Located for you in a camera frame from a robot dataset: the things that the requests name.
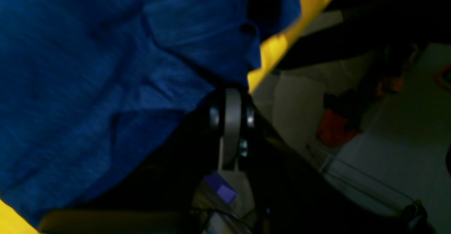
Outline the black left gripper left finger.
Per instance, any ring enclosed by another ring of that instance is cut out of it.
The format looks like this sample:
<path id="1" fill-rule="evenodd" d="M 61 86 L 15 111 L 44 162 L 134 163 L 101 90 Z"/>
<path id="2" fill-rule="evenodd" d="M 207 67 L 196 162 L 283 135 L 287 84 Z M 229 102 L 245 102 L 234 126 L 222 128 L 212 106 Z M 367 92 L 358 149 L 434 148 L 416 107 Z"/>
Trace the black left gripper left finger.
<path id="1" fill-rule="evenodd" d="M 93 202 L 54 210 L 42 234 L 190 234 L 203 213 L 192 201 L 206 175 L 238 168 L 243 92 L 218 90 L 129 177 Z"/>

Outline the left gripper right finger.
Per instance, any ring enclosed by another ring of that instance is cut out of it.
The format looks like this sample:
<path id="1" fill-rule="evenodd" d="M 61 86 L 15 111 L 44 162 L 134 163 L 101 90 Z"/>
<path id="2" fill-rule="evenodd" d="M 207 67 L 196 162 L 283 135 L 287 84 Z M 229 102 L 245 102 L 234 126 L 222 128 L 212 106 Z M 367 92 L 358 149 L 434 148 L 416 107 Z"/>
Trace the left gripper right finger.
<path id="1" fill-rule="evenodd" d="M 329 184 L 245 97 L 248 154 L 240 157 L 257 211 L 258 234 L 434 234 L 427 212 L 411 203 L 395 216 L 359 206 Z"/>

